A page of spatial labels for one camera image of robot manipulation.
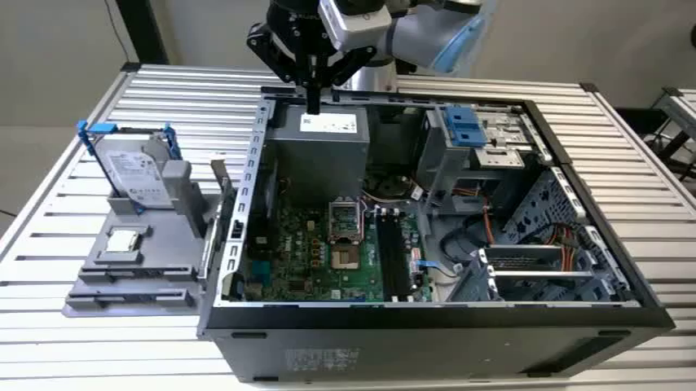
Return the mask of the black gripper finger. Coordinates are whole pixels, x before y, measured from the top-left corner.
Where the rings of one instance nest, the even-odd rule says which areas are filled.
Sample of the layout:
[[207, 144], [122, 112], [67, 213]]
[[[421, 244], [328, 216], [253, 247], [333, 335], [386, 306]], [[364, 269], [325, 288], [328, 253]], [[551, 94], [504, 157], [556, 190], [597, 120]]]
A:
[[322, 89], [340, 86], [368, 65], [377, 54], [377, 47], [366, 46], [350, 50], [333, 64], [329, 64], [329, 55], [317, 58], [313, 70], [313, 113], [320, 114]]
[[314, 80], [312, 78], [308, 57], [301, 55], [297, 61], [285, 54], [273, 40], [273, 31], [267, 24], [254, 24], [247, 35], [247, 46], [278, 78], [305, 89], [308, 114], [314, 114]]

